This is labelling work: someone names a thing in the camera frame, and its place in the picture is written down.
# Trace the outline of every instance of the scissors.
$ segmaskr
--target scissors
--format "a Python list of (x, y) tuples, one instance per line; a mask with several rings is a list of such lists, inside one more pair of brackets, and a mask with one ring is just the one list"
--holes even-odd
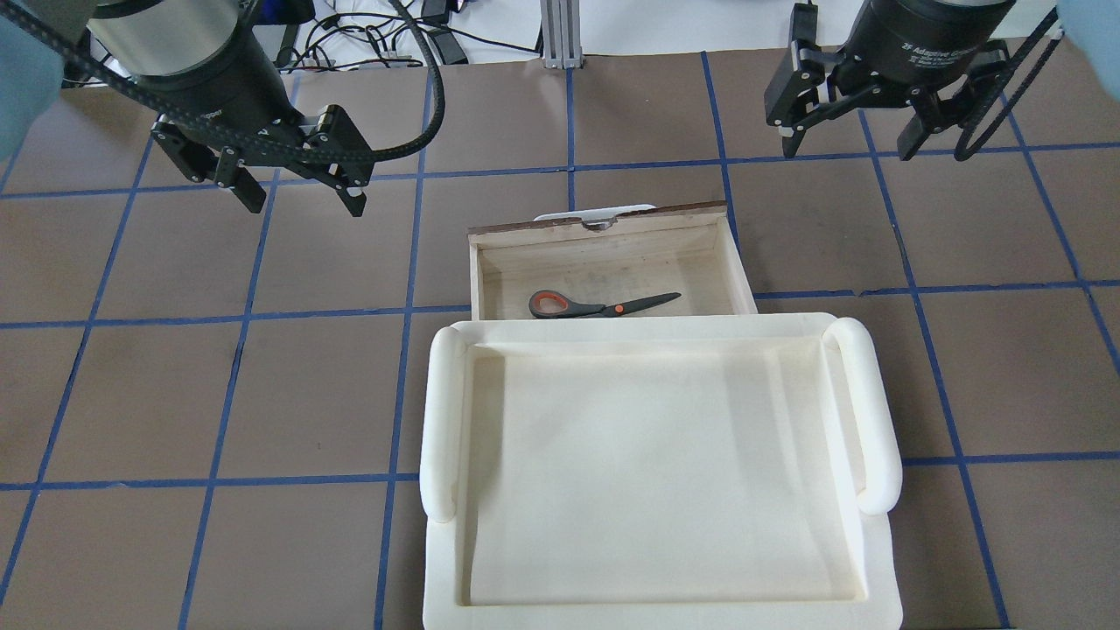
[(529, 298), (529, 312), (538, 319), (561, 317), (619, 317), (627, 313), (644, 311), (681, 297), (679, 293), (663, 293), (619, 304), (580, 304), (560, 291), (542, 289)]

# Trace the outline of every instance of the white background surface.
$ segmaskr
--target white background surface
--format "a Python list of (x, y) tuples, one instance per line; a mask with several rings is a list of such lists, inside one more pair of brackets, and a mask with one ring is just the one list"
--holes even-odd
[[(788, 44), (794, 0), (580, 0), (580, 36), (588, 55), (653, 55), (699, 50), (781, 48)], [(848, 37), (861, 0), (819, 0), (819, 43), (839, 45)], [(419, 12), (422, 0), (412, 7)], [(316, 0), (319, 17), (330, 15)], [(393, 13), (385, 0), (337, 0), (339, 12)], [(1024, 37), (1054, 6), (1053, 0), (1019, 0), (996, 37)], [(541, 12), (539, 0), (470, 0), (451, 26), (468, 33), (532, 48)], [(301, 33), (306, 33), (305, 26)], [(411, 37), (401, 52), (419, 57)], [(297, 48), (302, 49), (301, 35)], [(508, 62), (534, 55), (460, 37), (470, 63)], [(368, 57), (368, 47), (337, 36), (327, 49), (340, 62)]]

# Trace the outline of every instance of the scissors handle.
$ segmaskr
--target scissors handle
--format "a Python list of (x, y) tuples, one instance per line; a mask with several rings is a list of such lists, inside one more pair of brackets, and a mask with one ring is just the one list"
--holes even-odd
[(586, 317), (598, 315), (607, 308), (606, 304), (581, 304), (569, 299), (560, 291), (542, 289), (529, 298), (529, 312), (538, 319), (560, 319), (566, 317)]

